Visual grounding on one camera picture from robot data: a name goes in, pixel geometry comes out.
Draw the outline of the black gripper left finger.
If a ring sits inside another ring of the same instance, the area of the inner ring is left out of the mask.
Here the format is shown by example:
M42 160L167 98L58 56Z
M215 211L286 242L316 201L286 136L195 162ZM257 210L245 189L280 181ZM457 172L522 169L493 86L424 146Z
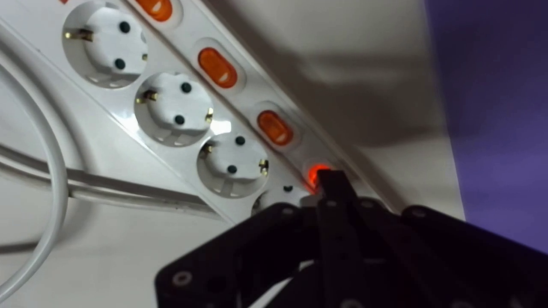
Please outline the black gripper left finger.
M164 264L157 308L245 308L318 252L311 208L275 203Z

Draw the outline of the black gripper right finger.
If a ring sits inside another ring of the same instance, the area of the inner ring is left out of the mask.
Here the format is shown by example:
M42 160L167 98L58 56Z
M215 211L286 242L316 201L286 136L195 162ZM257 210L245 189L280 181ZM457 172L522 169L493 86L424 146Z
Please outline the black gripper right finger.
M325 299L361 308L548 308L548 254L429 206L388 211L316 172Z

